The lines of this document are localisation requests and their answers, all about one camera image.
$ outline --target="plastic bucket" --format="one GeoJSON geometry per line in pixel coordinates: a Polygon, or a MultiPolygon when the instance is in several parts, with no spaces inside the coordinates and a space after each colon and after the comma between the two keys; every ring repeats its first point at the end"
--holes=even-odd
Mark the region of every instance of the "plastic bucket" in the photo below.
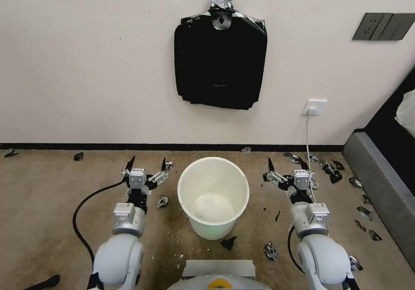
{"type": "Polygon", "coordinates": [[[196,234],[216,240],[226,236],[244,212],[249,200],[249,184],[233,162],[206,157],[183,171],[177,195],[196,234]]]}

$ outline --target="light switch panel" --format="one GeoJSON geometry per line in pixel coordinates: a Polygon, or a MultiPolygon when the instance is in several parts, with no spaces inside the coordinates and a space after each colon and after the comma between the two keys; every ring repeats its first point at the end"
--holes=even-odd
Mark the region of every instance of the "light switch panel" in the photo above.
{"type": "Polygon", "coordinates": [[[353,40],[370,40],[383,15],[383,13],[365,13],[353,40]]]}
{"type": "Polygon", "coordinates": [[[414,22],[415,13],[366,13],[353,40],[402,40],[414,22]]]}

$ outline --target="beige carpet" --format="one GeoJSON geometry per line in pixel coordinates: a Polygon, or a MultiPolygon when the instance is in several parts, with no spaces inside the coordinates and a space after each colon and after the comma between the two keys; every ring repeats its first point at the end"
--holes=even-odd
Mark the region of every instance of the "beige carpet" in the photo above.
{"type": "MultiPolygon", "coordinates": [[[[146,228],[141,238],[145,254],[137,289],[168,288],[180,278],[186,259],[252,259],[257,279],[274,290],[308,289],[304,275],[295,268],[287,252],[291,204],[283,191],[262,180],[268,156],[281,174],[300,168],[281,153],[86,151],[80,162],[73,161],[74,154],[74,151],[22,150],[13,158],[0,158],[1,289],[20,290],[54,274],[61,275],[56,289],[86,289],[91,263],[72,230],[72,213],[88,194],[118,182],[120,170],[134,155],[134,166],[144,167],[148,173],[160,169],[164,156],[175,162],[169,179],[148,199],[146,228]],[[229,237],[238,236],[232,251],[224,249],[219,241],[196,236],[178,204],[176,187],[181,172],[188,164],[205,156],[231,160],[249,181],[248,207],[229,234],[229,237]],[[156,209],[161,194],[169,197],[169,205],[156,209]],[[279,211],[281,214],[275,222],[279,211]],[[272,262],[264,256],[262,249],[268,241],[272,241],[280,253],[279,261],[272,262]]],[[[315,178],[320,183],[316,198],[326,203],[331,211],[330,236],[364,267],[363,271],[355,273],[360,288],[412,288],[415,274],[378,215],[375,213],[370,222],[356,210],[362,205],[363,191],[349,184],[348,178],[353,173],[341,153],[318,154],[324,160],[338,160],[346,166],[343,180],[332,185],[329,176],[317,163],[312,163],[315,178]],[[368,233],[357,228],[354,219],[360,220],[368,230],[375,230],[383,241],[373,241],[368,233]]],[[[112,210],[117,202],[126,200],[125,192],[126,186],[122,185],[101,193],[80,211],[79,229],[94,251],[111,236],[112,210]]],[[[297,242],[294,237],[293,248],[297,242]]]]}

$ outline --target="electrical outlet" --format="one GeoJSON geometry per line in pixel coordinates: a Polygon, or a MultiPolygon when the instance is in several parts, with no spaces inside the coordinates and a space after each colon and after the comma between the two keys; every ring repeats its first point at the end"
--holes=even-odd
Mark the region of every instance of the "electrical outlet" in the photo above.
{"type": "Polygon", "coordinates": [[[326,99],[323,100],[314,100],[310,99],[307,101],[306,106],[304,106],[302,115],[320,115],[323,108],[325,107],[327,103],[326,99]]]}
{"type": "Polygon", "coordinates": [[[370,40],[383,15],[383,13],[365,13],[353,40],[370,40]]]}

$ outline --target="black cord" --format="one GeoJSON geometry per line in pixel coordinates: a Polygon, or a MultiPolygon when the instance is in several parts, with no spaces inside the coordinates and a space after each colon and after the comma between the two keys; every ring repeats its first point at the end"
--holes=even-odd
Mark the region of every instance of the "black cord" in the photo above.
{"type": "Polygon", "coordinates": [[[301,267],[297,264],[293,257],[293,253],[291,252],[291,235],[294,231],[294,226],[291,227],[290,231],[288,232],[288,238],[287,238],[287,246],[288,246],[288,253],[290,254],[291,261],[293,261],[294,265],[304,274],[304,271],[301,269],[301,267]]]}
{"type": "Polygon", "coordinates": [[[91,262],[92,262],[92,271],[94,270],[94,260],[95,260],[95,256],[94,256],[94,252],[92,251],[91,247],[89,246],[89,244],[86,242],[85,238],[81,235],[81,233],[78,230],[78,226],[77,226],[77,215],[79,212],[79,209],[82,207],[82,205],[84,203],[86,203],[91,197],[101,193],[102,191],[106,191],[110,188],[114,188],[118,185],[121,185],[122,183],[124,183],[124,180],[110,185],[110,186],[106,186],[104,188],[101,188],[95,192],[93,192],[92,194],[88,195],[87,197],[84,198],[84,200],[81,201],[81,203],[77,206],[77,208],[75,209],[75,212],[73,213],[72,216],[72,226],[73,226],[73,230],[75,231],[75,234],[78,236],[79,240],[83,243],[83,245],[85,246],[85,248],[88,250],[89,256],[91,257],[91,262]]]}

